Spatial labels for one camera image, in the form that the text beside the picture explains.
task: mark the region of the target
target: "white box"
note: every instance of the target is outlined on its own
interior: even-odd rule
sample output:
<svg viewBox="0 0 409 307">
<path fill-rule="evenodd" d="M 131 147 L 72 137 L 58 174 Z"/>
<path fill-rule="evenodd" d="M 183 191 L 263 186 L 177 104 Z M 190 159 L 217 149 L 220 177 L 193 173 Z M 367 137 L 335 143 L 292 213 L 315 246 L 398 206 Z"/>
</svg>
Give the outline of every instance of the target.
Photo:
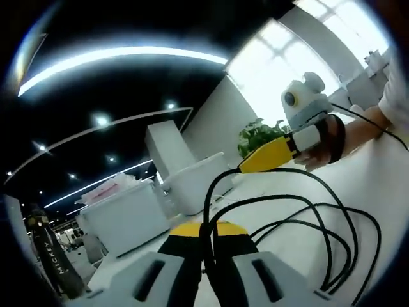
<svg viewBox="0 0 409 307">
<path fill-rule="evenodd" d="M 203 210 L 210 184 L 227 170 L 224 153 L 219 152 L 167 177 L 161 187 L 169 191 L 179 213 L 193 216 Z M 228 176 L 216 185 L 213 195 L 223 195 L 232 188 L 231 176 Z"/>
<path fill-rule="evenodd" d="M 90 205 L 80 215 L 114 256 L 137 248 L 170 228 L 151 180 Z"/>
</svg>

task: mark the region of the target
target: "green plant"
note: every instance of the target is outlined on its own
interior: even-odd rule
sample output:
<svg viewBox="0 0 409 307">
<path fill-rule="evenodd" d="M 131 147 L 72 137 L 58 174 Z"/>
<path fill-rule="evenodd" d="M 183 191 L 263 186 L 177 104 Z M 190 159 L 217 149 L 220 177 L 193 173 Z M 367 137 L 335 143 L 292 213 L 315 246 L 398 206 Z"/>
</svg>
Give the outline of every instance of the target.
<svg viewBox="0 0 409 307">
<path fill-rule="evenodd" d="M 289 133 L 291 130 L 286 125 L 280 127 L 280 123 L 284 120 L 277 121 L 274 127 L 263 124 L 263 120 L 262 118 L 257 118 L 254 122 L 247 124 L 238 134 L 239 143 L 237 149 L 243 158 L 257 148 Z"/>
</svg>

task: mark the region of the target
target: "recessed ceiling light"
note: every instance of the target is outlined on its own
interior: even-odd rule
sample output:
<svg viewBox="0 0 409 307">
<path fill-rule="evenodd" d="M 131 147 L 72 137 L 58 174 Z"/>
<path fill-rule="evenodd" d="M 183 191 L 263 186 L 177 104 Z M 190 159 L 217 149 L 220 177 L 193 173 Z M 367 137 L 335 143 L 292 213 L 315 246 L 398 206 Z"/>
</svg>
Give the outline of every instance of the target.
<svg viewBox="0 0 409 307">
<path fill-rule="evenodd" d="M 103 116 L 103 115 L 96 116 L 95 121 L 96 121 L 96 124 L 101 127 L 106 126 L 109 123 L 108 117 Z"/>
</svg>

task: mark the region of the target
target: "black ceiling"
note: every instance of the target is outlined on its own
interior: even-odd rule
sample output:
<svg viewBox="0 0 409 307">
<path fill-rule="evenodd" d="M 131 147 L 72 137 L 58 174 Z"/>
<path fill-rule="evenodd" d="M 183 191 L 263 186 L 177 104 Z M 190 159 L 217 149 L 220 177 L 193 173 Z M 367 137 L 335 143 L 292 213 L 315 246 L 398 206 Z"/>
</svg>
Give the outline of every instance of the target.
<svg viewBox="0 0 409 307">
<path fill-rule="evenodd" d="M 67 1 L 47 34 L 25 81 L 55 62 L 107 47 L 153 45 L 204 52 L 231 59 L 269 16 L 291 8 L 290 1 Z M 220 64 L 190 58 L 138 55 L 97 61 L 67 70 L 16 98 L 1 114 L 3 162 L 0 178 L 47 146 L 91 128 L 95 113 L 111 120 L 159 111 L 172 100 L 194 112 L 224 77 Z M 149 159 L 146 126 L 172 119 L 180 127 L 187 111 L 122 123 L 57 147 L 28 164 L 5 185 L 24 202 L 44 206 L 115 171 Z M 114 163 L 107 159 L 115 156 Z M 155 167 L 135 169 L 151 176 Z M 72 180 L 68 174 L 75 174 Z M 74 210 L 75 195 L 49 214 Z"/>
</svg>

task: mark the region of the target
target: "window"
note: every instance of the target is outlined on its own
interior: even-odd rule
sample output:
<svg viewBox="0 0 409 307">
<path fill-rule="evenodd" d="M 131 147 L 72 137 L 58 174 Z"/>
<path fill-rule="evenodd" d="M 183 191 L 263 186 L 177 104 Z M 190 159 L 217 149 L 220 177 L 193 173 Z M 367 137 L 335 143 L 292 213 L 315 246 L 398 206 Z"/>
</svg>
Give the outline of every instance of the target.
<svg viewBox="0 0 409 307">
<path fill-rule="evenodd" d="M 281 94 L 293 80 L 315 72 L 325 83 L 324 93 L 339 88 L 327 64 L 297 35 L 271 20 L 228 66 L 228 74 L 254 112 L 267 125 L 286 121 Z"/>
<path fill-rule="evenodd" d="M 298 0 L 297 6 L 321 21 L 367 67 L 369 51 L 389 47 L 380 28 L 356 0 Z"/>
</svg>

